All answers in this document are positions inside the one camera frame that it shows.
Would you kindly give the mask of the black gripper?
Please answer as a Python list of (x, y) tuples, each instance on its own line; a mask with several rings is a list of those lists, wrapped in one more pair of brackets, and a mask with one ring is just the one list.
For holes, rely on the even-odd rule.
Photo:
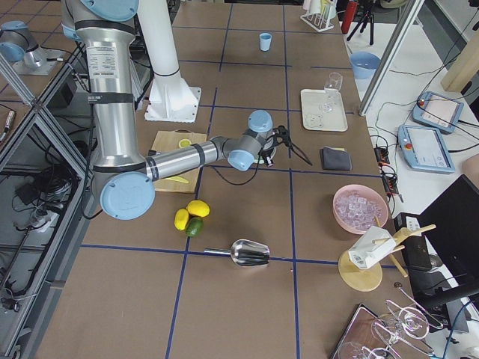
[(261, 162), (264, 162), (266, 166), (274, 165), (273, 157), (275, 155), (275, 148), (270, 147), (268, 149), (263, 149), (259, 153), (259, 159)]

